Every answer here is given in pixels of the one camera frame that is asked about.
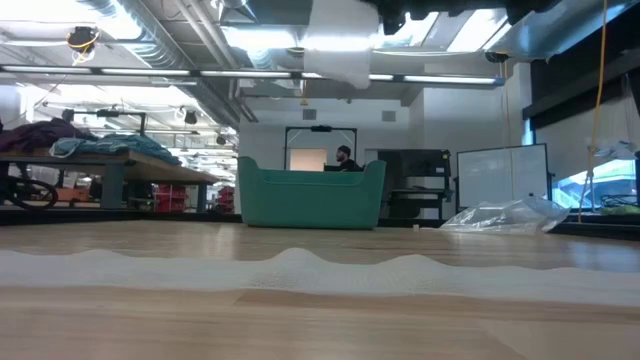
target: bicycle wheel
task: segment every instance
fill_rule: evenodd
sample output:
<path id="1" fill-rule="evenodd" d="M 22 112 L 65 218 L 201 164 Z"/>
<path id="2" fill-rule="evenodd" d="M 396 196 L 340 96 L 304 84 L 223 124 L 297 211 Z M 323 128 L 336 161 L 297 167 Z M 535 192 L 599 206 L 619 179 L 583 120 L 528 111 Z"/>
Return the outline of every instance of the bicycle wheel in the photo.
<path id="1" fill-rule="evenodd" d="M 7 200 L 16 206 L 30 211 L 42 211 L 51 209 L 58 202 L 56 188 L 46 182 L 10 178 L 10 191 L 7 192 Z M 43 205 L 29 204 L 27 201 L 45 202 Z"/>

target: blue blanket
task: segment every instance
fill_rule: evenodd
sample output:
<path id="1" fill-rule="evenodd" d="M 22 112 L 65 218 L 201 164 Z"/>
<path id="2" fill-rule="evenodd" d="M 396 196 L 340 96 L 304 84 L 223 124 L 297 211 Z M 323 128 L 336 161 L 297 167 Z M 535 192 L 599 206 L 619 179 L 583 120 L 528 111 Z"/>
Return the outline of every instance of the blue blanket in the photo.
<path id="1" fill-rule="evenodd" d="M 63 138 L 51 147 L 50 153 L 56 157 L 68 157 L 73 153 L 80 154 L 117 154 L 131 150 L 140 154 L 164 160 L 172 165 L 180 165 L 177 157 L 169 150 L 146 136 L 111 134 L 97 141 L 78 138 Z"/>

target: black shirt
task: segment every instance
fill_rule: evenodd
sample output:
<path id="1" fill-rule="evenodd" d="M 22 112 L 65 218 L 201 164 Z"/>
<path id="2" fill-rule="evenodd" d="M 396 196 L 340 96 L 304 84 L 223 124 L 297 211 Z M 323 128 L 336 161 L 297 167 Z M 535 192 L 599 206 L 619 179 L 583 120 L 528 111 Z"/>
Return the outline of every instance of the black shirt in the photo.
<path id="1" fill-rule="evenodd" d="M 358 166 L 358 164 L 356 164 L 356 162 L 351 159 L 348 159 L 347 161 L 341 163 L 339 168 L 340 168 L 340 171 L 346 171 L 346 172 L 362 171 L 362 168 L 360 168 L 360 166 Z"/>

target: table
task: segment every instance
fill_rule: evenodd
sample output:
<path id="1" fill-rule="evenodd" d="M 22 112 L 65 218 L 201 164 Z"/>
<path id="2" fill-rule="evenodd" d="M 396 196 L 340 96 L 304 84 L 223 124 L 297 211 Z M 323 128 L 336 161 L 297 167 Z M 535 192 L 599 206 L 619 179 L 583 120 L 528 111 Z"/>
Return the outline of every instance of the table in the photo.
<path id="1" fill-rule="evenodd" d="M 124 181 L 138 181 L 198 185 L 197 209 L 198 212 L 205 212 L 207 185 L 218 182 L 218 178 L 211 174 L 171 165 L 134 151 L 117 155 L 74 154 L 68 158 L 53 157 L 49 155 L 49 149 L 44 148 L 36 149 L 31 153 L 4 152 L 0 153 L 0 176 L 8 173 L 10 163 L 25 163 L 100 175 L 103 178 L 100 207 L 103 209 L 119 209 Z"/>

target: white wall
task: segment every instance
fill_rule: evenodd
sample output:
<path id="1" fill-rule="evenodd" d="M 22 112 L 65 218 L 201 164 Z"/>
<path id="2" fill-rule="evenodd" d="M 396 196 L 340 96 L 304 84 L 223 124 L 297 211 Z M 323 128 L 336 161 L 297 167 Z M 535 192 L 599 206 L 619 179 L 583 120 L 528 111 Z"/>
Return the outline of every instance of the white wall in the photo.
<path id="1" fill-rule="evenodd" d="M 594 112 L 590 110 L 536 131 L 538 144 L 547 144 L 549 171 L 556 174 L 554 181 L 587 170 Z M 640 146 L 640 117 L 631 94 L 602 104 L 597 139 L 599 147 L 620 140 Z M 607 161 L 596 158 L 596 166 Z"/>
<path id="2" fill-rule="evenodd" d="M 14 85 L 0 86 L 0 119 L 5 130 L 16 128 L 25 123 L 19 118 L 23 109 L 23 96 L 20 87 Z"/>
<path id="3" fill-rule="evenodd" d="M 506 111 L 511 118 L 511 145 L 521 144 L 524 129 L 521 110 L 529 105 L 531 96 L 528 64 L 514 67 L 507 90 L 510 96 L 508 109 L 502 87 L 426 88 L 408 108 L 402 108 L 395 100 L 354 100 L 349 105 L 340 100 L 313 99 L 306 108 L 318 110 L 316 121 L 302 121 L 303 107 L 297 99 L 255 99 L 249 105 L 260 123 L 241 124 L 239 153 L 240 156 L 253 157 L 262 168 L 282 169 L 286 125 L 357 127 L 358 163 L 363 163 L 365 149 L 448 149 L 455 177 L 458 152 L 507 146 Z M 398 111 L 397 122 L 382 122 L 382 110 Z M 339 134 L 306 133 L 296 138 L 291 147 L 327 148 L 332 160 L 335 149 L 345 143 Z M 412 180 L 424 186 L 443 186 L 439 179 L 433 184 L 424 179 Z M 455 198 L 446 203 L 443 210 L 445 218 L 453 216 Z M 433 218 L 434 212 L 425 212 L 424 215 Z"/>
<path id="4" fill-rule="evenodd" d="M 458 152 L 506 145 L 502 94 L 502 88 L 424 90 L 423 148 L 449 150 L 452 177 L 458 173 Z M 442 186 L 442 181 L 425 179 L 424 186 Z M 445 219 L 454 214 L 455 196 L 443 206 Z"/>
<path id="5" fill-rule="evenodd" d="M 240 156 L 253 157 L 265 169 L 282 169 L 284 164 L 284 131 L 286 126 L 330 125 L 358 129 L 357 162 L 363 165 L 365 149 L 406 149 L 408 147 L 409 109 L 399 100 L 312 99 L 301 107 L 298 99 L 253 99 L 249 106 L 260 123 L 240 125 Z M 317 120 L 303 121 L 303 109 L 316 109 Z M 383 122 L 382 111 L 396 111 L 396 122 Z M 289 139 L 297 131 L 289 132 Z M 353 133 L 344 135 L 353 141 Z M 339 132 L 311 133 L 302 131 L 290 142 L 289 148 L 327 149 L 329 164 L 335 165 L 334 154 L 339 146 L 355 146 Z"/>

